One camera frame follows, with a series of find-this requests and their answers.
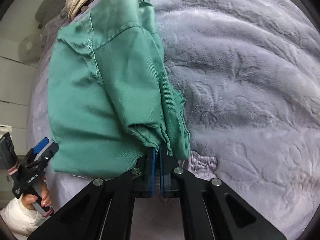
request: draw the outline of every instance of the person's arm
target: person's arm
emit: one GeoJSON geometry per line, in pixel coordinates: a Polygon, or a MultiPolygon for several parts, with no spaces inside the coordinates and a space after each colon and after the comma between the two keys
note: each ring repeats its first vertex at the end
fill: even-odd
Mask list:
{"type": "MultiPolygon", "coordinates": [[[[44,181],[42,181],[41,197],[43,199],[42,206],[51,204],[50,192],[44,181]]],[[[32,206],[36,200],[36,196],[22,195],[20,199],[14,198],[6,208],[0,210],[0,215],[12,232],[29,236],[45,221],[45,218],[32,206]]]]}

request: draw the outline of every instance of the green fabric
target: green fabric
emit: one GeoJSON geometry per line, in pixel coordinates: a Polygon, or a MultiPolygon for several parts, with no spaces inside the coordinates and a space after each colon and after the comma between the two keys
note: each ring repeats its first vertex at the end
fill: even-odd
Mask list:
{"type": "Polygon", "coordinates": [[[110,178],[165,141],[189,157],[185,99],[168,81],[149,0],[101,0],[62,28],[50,61],[48,111],[59,144],[52,168],[110,178]]]}

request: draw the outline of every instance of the human hand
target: human hand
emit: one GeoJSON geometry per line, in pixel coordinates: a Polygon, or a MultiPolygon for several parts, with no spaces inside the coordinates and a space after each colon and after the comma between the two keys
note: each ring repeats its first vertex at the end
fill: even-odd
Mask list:
{"type": "MultiPolygon", "coordinates": [[[[42,207],[47,207],[51,205],[51,197],[50,197],[50,191],[47,188],[47,184],[44,182],[44,180],[46,180],[45,177],[42,177],[41,179],[41,187],[42,187],[42,191],[41,191],[41,206],[42,207]]],[[[26,194],[23,195],[21,198],[21,202],[23,204],[23,206],[27,209],[30,210],[35,210],[35,208],[33,207],[33,203],[37,201],[37,197],[31,194],[26,194]]]]}

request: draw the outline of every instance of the triangular cutout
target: triangular cutout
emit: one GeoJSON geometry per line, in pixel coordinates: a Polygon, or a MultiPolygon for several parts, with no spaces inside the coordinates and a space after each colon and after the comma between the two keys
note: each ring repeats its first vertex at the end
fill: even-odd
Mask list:
{"type": "Polygon", "coordinates": [[[256,218],[231,195],[226,196],[226,201],[238,228],[244,228],[256,221],[256,218]]]}

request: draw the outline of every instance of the plush bedspread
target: plush bedspread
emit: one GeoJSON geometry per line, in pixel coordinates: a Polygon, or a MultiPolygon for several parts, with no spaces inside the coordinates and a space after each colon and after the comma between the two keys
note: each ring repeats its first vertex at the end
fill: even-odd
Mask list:
{"type": "MultiPolygon", "coordinates": [[[[187,99],[189,170],[220,177],[296,239],[320,203],[319,33],[289,0],[151,1],[169,80],[187,99]]],[[[28,147],[50,136],[48,62],[66,24],[62,12],[44,32],[28,147]]],[[[89,182],[46,176],[56,208],[89,182]]]]}

